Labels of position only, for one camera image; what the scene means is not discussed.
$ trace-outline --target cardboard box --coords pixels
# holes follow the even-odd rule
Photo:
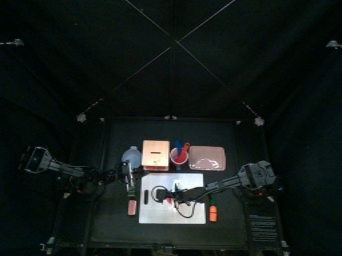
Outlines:
[[[147,171],[169,171],[170,141],[145,140],[142,165]]]

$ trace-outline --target orange object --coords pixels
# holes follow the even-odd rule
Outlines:
[[[170,141],[145,140],[142,165],[146,171],[169,171]]]
[[[212,222],[218,221],[218,207],[216,205],[212,205],[209,208],[209,216]]]

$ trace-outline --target cable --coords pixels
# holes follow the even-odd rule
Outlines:
[[[184,215],[182,212],[180,211],[180,207],[178,207],[180,203],[176,201],[177,212],[180,213],[180,215],[181,215],[182,217],[185,217],[185,218],[188,218],[188,219],[193,218],[194,213],[196,213],[197,203],[198,203],[198,201],[196,201],[196,203],[194,203],[194,205],[193,205],[193,211],[192,211],[190,216],[186,216],[186,215]]]
[[[168,192],[169,192],[169,190],[168,190],[168,188],[165,186],[155,186],[153,188],[153,190],[151,190],[151,197],[153,197],[154,201],[159,203],[159,201],[155,199],[155,196],[154,196],[154,191],[155,191],[157,188],[163,188]]]

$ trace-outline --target black table surface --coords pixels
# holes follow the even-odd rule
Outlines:
[[[110,119],[101,125],[85,125],[85,132],[81,133],[74,150],[74,162],[102,162],[103,170],[115,168],[131,146],[137,146],[142,151],[143,140],[168,140],[172,147],[176,140],[190,142],[193,146],[224,147],[225,171],[194,171],[188,164],[182,167],[184,173],[204,173],[205,184],[236,176],[242,165],[268,160],[264,130],[253,122]],[[242,202],[233,190],[216,194],[214,198],[218,206],[216,223],[209,221],[208,205],[206,224],[139,224],[139,195],[138,212],[133,217],[127,215],[126,185],[118,181],[107,185],[106,193],[98,200],[90,244],[123,247],[170,244],[178,248],[246,249],[248,232]],[[75,212],[75,205],[70,203],[71,212]],[[71,223],[71,220],[63,223],[65,241],[75,239],[75,236],[71,238],[67,228]]]

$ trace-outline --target black cloth wall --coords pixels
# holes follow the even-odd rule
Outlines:
[[[26,147],[67,161],[77,115],[105,99],[87,117],[254,118],[248,104],[266,119],[294,255],[340,255],[342,50],[325,46],[342,41],[341,10],[314,0],[3,1],[0,42],[26,46],[0,45],[0,253],[51,235],[57,184],[18,173]]]
[[[294,255],[342,251],[341,81],[342,52],[328,52],[266,126],[272,161],[286,189],[281,211]]]

